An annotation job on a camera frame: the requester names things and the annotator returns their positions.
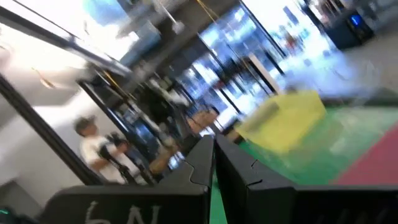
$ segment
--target blue light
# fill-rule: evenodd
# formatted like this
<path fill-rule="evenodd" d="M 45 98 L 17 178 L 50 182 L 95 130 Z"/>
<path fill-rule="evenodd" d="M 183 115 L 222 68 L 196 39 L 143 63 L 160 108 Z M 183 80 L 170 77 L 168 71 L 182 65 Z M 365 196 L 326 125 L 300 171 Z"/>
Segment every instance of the blue light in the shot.
<path fill-rule="evenodd" d="M 362 18 L 359 15 L 353 15 L 351 16 L 351 22 L 357 27 L 362 23 Z"/>

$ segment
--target metal frame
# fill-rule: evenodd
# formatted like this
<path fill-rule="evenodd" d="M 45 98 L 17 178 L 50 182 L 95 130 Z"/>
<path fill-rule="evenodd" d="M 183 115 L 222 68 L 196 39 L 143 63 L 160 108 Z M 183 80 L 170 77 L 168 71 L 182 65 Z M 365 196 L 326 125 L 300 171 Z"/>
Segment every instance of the metal frame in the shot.
<path fill-rule="evenodd" d="M 102 185 L 103 181 L 91 171 L 60 136 L 31 107 L 25 98 L 0 73 L 0 94 L 28 122 L 56 155 L 85 185 Z"/>

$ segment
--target man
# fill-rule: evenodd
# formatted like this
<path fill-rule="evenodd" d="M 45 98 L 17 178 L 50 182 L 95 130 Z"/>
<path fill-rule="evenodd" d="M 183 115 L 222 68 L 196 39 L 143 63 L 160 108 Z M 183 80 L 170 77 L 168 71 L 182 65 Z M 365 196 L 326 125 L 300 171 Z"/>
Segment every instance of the man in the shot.
<path fill-rule="evenodd" d="M 121 164 L 129 168 L 132 176 L 136 176 L 136 182 L 141 185 L 147 184 L 140 175 L 137 175 L 140 170 L 124 154 L 129 149 L 128 144 L 122 143 L 116 147 L 114 144 L 110 143 L 106 137 L 99 135 L 94 116 L 89 118 L 78 118 L 75 121 L 75 131 L 83 137 L 80 144 L 80 153 L 83 160 L 90 168 L 100 173 L 108 181 L 126 184 L 126 181 L 118 169 L 99 155 L 101 147 L 108 145 L 107 148 L 109 153 Z"/>

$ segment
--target yellow bag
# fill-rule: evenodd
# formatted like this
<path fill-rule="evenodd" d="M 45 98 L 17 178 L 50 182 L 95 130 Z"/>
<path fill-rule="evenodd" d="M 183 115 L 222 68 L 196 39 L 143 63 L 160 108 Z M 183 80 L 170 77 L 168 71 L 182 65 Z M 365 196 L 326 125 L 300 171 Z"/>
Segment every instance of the yellow bag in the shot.
<path fill-rule="evenodd" d="M 300 143 L 325 113 L 315 91 L 278 95 L 267 100 L 236 130 L 265 149 L 285 154 Z"/>

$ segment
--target white wall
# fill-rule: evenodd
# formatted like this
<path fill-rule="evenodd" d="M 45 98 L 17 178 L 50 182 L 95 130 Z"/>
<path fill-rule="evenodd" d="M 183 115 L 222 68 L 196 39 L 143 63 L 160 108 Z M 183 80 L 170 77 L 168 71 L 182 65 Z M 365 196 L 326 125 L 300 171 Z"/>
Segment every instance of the white wall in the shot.
<path fill-rule="evenodd" d="M 118 131 L 84 92 L 79 92 L 65 106 L 41 106 L 35 109 L 76 153 L 80 137 L 72 124 L 77 116 L 97 116 L 97 124 L 103 134 Z M 16 182 L 41 206 L 59 190 L 82 184 L 20 116 L 0 130 L 0 144 L 3 158 L 0 165 L 17 173 Z"/>

